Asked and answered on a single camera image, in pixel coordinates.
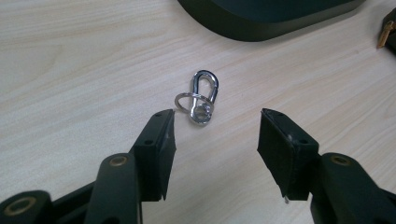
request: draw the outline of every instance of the black object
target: black object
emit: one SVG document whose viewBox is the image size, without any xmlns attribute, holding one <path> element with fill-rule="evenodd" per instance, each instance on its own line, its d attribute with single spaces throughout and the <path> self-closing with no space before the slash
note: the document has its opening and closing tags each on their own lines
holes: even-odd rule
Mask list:
<svg viewBox="0 0 396 224">
<path fill-rule="evenodd" d="M 52 202 L 41 190 L 0 204 L 0 223 L 142 223 L 141 202 L 165 199 L 176 152 L 174 111 L 156 113 L 129 153 L 103 160 L 96 181 Z"/>
<path fill-rule="evenodd" d="M 207 29 L 263 41 L 347 13 L 364 0 L 178 0 Z"/>
<path fill-rule="evenodd" d="M 390 47 L 390 49 L 396 53 L 396 8 L 394 8 L 385 18 L 382 20 L 382 30 L 384 30 L 385 26 L 388 22 L 393 21 L 395 23 L 393 25 L 393 29 L 389 32 L 389 35 L 386 39 L 386 45 Z"/>
<path fill-rule="evenodd" d="M 379 188 L 359 163 L 318 154 L 318 143 L 286 115 L 262 110 L 258 151 L 282 196 L 307 200 L 313 194 L 315 223 L 396 223 L 396 195 Z"/>
</svg>

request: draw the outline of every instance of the screw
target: screw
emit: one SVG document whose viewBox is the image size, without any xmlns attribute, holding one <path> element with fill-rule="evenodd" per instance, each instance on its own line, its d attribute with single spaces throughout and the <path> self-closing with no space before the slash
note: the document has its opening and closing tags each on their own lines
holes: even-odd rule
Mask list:
<svg viewBox="0 0 396 224">
<path fill-rule="evenodd" d="M 34 197 L 24 197 L 9 204 L 4 210 L 4 214 L 8 217 L 14 217 L 29 210 L 37 201 Z"/>
<path fill-rule="evenodd" d="M 332 156 L 331 157 L 332 162 L 338 165 L 343 165 L 343 166 L 348 166 L 350 165 L 350 159 L 342 156 Z"/>
<path fill-rule="evenodd" d="M 127 161 L 128 161 L 128 158 L 126 158 L 124 156 L 118 156 L 118 157 L 115 157 L 115 158 L 111 159 L 110 165 L 111 166 L 122 166 Z"/>
</svg>

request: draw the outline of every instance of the black device base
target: black device base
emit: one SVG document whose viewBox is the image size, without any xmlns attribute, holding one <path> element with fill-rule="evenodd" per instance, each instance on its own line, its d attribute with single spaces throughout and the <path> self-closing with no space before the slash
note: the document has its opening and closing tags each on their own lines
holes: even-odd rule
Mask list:
<svg viewBox="0 0 396 224">
<path fill-rule="evenodd" d="M 263 41 L 342 15 L 364 0 L 178 0 L 207 29 L 241 41 Z"/>
</svg>

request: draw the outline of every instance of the wood grain surface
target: wood grain surface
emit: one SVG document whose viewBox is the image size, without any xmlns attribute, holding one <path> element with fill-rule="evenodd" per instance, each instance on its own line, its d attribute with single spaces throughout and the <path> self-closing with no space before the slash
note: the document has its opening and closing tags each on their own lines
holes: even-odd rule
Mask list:
<svg viewBox="0 0 396 224">
<path fill-rule="evenodd" d="M 209 125 L 176 110 L 166 201 L 149 223 L 313 223 L 285 204 L 257 152 L 262 108 L 291 117 L 319 153 L 353 157 L 396 192 L 396 57 L 376 49 L 394 0 L 268 41 L 208 31 L 171 0 L 0 2 L 0 201 L 43 189 L 52 200 L 92 182 L 149 118 L 174 108 L 205 69 L 219 79 Z"/>
</svg>

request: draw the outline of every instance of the carabiner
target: carabiner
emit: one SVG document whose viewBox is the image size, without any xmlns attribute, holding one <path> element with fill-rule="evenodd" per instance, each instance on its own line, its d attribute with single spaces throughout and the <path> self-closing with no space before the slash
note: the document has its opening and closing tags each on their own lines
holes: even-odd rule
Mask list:
<svg viewBox="0 0 396 224">
<path fill-rule="evenodd" d="M 209 97 L 204 97 L 199 94 L 199 81 L 204 78 L 211 84 L 211 92 Z M 197 72 L 192 77 L 192 92 L 184 92 L 175 98 L 175 105 L 183 112 L 190 114 L 190 119 L 199 125 L 206 125 L 212 118 L 213 111 L 215 109 L 215 100 L 218 95 L 219 81 L 216 76 L 206 70 Z M 191 109 L 186 109 L 179 103 L 179 99 L 184 97 L 192 98 Z M 198 100 L 203 101 L 202 104 L 198 105 Z"/>
</svg>

